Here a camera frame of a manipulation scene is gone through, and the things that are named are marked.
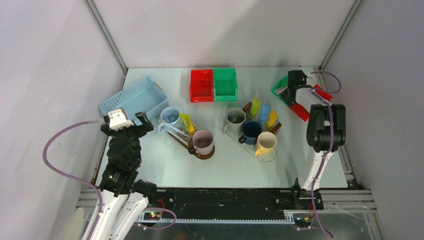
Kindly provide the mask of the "light blue mug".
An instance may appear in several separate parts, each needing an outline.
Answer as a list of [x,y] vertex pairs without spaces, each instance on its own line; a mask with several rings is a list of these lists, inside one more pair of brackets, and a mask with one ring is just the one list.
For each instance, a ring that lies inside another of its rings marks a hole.
[[160,123],[168,123],[180,130],[182,130],[184,126],[180,118],[180,112],[175,107],[167,107],[161,112],[159,117],[159,124]]

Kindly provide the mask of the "clear acrylic holder rack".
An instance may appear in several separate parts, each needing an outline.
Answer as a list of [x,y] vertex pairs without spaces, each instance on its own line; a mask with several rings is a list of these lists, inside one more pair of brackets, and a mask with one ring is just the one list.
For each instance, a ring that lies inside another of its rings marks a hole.
[[172,126],[167,134],[188,150],[193,146],[194,133],[200,129],[199,124],[185,116],[175,126]]

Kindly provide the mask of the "light blue toothbrush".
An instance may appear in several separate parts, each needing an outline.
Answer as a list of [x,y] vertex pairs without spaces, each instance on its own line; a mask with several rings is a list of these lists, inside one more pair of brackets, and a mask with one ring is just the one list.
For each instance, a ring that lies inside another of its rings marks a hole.
[[171,133],[172,131],[181,134],[185,137],[189,137],[190,135],[188,133],[186,133],[185,131],[178,129],[176,127],[174,127],[173,125],[166,123],[166,122],[161,122],[160,124],[158,124],[157,129],[160,133]]

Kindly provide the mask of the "brown ended acrylic rack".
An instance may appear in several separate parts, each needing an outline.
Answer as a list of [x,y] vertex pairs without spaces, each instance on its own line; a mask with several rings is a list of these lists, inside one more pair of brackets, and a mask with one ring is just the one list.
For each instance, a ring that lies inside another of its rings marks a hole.
[[262,131],[263,132],[271,132],[271,133],[273,133],[274,135],[277,135],[278,133],[279,133],[279,131],[280,131],[280,128],[281,128],[281,126],[282,126],[282,124],[279,122],[279,116],[278,116],[278,119],[277,119],[277,122],[274,124],[274,126],[273,126],[273,128],[271,129],[271,130],[268,130],[267,129],[267,122],[268,122],[268,119],[269,119],[269,117],[266,119],[266,121],[263,123],[263,124],[261,124],[260,122],[259,122],[259,120],[258,120],[258,117],[259,117],[259,114],[260,114],[260,108],[259,108],[259,112],[258,112],[258,114],[256,115],[256,118],[255,119],[253,119],[253,118],[251,118],[251,116],[250,116],[250,108],[251,108],[251,106],[252,106],[252,102],[248,102],[243,108],[242,108],[242,110],[245,112],[245,114],[246,114],[246,121],[256,121],[256,122],[258,122],[260,125],[261,125],[261,127],[262,127]]

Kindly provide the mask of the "mauve pink mug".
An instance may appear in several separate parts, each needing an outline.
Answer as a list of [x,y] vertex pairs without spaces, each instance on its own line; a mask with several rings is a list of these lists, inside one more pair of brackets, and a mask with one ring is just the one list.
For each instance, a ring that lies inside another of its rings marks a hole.
[[208,155],[214,148],[214,137],[213,134],[205,129],[196,131],[192,136],[192,146],[188,149],[188,152],[192,155]]

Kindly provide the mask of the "dark blue mug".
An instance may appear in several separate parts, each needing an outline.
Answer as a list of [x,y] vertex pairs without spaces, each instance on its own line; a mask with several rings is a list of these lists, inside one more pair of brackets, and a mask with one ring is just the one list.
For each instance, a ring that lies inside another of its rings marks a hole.
[[259,122],[247,121],[242,125],[241,136],[238,142],[240,144],[255,145],[262,131],[263,129]]

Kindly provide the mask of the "cream yellow mug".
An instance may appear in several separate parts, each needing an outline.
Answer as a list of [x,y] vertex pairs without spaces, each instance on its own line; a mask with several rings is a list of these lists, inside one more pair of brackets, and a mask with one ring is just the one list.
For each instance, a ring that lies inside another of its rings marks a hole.
[[269,132],[265,131],[259,134],[256,141],[255,156],[267,155],[275,149],[278,143],[277,137]]

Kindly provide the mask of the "grey mug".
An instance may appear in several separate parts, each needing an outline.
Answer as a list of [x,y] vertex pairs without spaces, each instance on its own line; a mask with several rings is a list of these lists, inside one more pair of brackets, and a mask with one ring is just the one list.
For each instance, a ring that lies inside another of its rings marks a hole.
[[242,131],[242,126],[246,121],[246,113],[240,108],[230,109],[225,116],[222,127],[223,134],[238,134]]

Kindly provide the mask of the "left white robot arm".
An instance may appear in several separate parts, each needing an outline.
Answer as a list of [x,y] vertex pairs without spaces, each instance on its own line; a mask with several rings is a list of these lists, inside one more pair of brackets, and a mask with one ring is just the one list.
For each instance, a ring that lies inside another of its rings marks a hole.
[[100,130],[111,138],[108,162],[97,187],[96,213],[82,236],[84,240],[123,240],[142,210],[153,208],[158,202],[157,186],[136,179],[142,163],[140,138],[153,131],[154,126],[145,112],[138,112],[135,117],[140,125],[118,108],[103,118]]

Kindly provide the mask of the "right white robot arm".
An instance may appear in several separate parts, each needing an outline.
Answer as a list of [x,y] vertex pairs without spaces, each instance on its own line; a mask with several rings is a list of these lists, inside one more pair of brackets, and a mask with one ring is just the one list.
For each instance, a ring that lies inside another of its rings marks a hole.
[[291,188],[291,204],[304,209],[315,202],[324,169],[330,158],[346,142],[346,108],[332,103],[333,95],[342,89],[337,78],[336,90],[324,90],[308,83],[302,70],[290,70],[287,84],[274,92],[298,117],[307,123],[306,142],[310,147],[306,167]]

